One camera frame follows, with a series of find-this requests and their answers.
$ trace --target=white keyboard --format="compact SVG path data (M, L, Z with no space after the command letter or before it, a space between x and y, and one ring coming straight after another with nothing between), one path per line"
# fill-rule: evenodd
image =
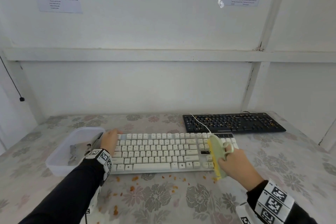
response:
M214 164L209 152L210 133L118 134L111 174L209 171ZM215 133L222 142L232 133Z

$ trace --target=table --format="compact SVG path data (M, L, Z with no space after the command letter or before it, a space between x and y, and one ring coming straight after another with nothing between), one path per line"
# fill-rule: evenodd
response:
M235 135L257 171L291 194L319 224L336 219L336 159L275 112L287 132ZM180 114L52 116L0 156L0 219L17 223L62 180L44 162L74 129L124 133L186 132ZM109 176L98 202L99 223L240 223L246 190L212 171Z

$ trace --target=hanging cord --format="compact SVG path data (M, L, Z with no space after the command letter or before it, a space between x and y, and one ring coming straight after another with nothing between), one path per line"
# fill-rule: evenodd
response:
M23 98L23 97L21 96L20 91L19 91L18 88L16 87L16 85L15 85L15 83L14 83L14 81L13 81L11 75L9 74L9 72L8 72L8 70L7 70L7 67L5 66L5 63L3 62L1 56L0 56L0 59L1 59L1 61L2 61L3 66L5 67L5 69L6 69L6 71L7 71L7 74L9 75L10 79L12 80L12 82L13 82L13 84L14 84L14 87L16 88L17 92L18 92L19 95L20 95L20 101L23 102L23 101L25 100L25 98Z

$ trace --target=white cable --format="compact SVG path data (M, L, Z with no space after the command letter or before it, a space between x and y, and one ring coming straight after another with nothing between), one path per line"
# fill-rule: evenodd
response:
M200 122L199 120L197 120L196 118L195 118L195 116L193 116L194 117L194 119L198 122L198 123L200 123L200 124L202 124L204 127L206 127L207 129L208 129L208 127L207 126L205 126L202 122Z

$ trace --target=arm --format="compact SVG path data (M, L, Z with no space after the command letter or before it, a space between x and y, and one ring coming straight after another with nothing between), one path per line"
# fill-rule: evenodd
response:
M264 180L261 175L254 169L241 149L235 149L233 153L227 155L226 161L218 159L218 165L233 179L239 182L247 192L247 202L254 210L263 189L268 181ZM299 205L294 203L284 224L316 224L313 218L310 218Z
M117 129L105 133L101 148L112 156L117 143ZM96 159L84 159L19 224L80 223L101 180L104 168Z

